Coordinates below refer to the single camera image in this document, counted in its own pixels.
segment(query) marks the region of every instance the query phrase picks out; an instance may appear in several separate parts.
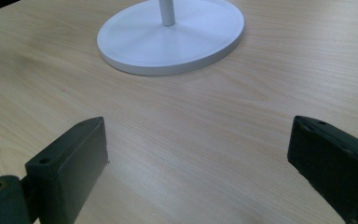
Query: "white pole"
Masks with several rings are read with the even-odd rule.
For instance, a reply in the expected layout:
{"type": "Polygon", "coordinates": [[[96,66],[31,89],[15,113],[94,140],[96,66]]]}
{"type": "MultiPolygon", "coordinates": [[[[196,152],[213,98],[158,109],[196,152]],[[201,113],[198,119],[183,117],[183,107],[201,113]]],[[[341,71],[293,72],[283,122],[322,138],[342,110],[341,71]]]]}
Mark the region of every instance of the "white pole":
{"type": "Polygon", "coordinates": [[[173,0],[159,0],[159,9],[161,11],[162,24],[164,26],[175,25],[173,0]]]}

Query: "lamp base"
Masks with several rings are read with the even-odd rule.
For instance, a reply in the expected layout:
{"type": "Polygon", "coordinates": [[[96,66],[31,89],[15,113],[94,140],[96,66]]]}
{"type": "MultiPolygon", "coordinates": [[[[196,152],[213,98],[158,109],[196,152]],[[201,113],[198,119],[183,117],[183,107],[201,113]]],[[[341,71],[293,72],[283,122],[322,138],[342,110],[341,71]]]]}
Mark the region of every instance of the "lamp base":
{"type": "Polygon", "coordinates": [[[103,58],[127,73],[162,76],[200,69],[241,42],[245,20],[224,0],[174,1],[176,24],[164,26],[158,0],[124,9],[98,33],[103,58]]]}

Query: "wooden table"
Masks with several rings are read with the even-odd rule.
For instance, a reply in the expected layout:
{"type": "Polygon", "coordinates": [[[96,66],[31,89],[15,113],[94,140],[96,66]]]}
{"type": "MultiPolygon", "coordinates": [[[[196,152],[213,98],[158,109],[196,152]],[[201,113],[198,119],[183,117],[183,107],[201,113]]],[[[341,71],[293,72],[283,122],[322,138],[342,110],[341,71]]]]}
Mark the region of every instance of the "wooden table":
{"type": "Polygon", "coordinates": [[[0,175],[84,119],[110,164],[76,223],[343,223],[286,159],[295,115],[358,137],[358,1],[230,0],[247,25],[224,60],[140,77],[107,64],[99,29],[135,0],[0,9],[0,175]]]}

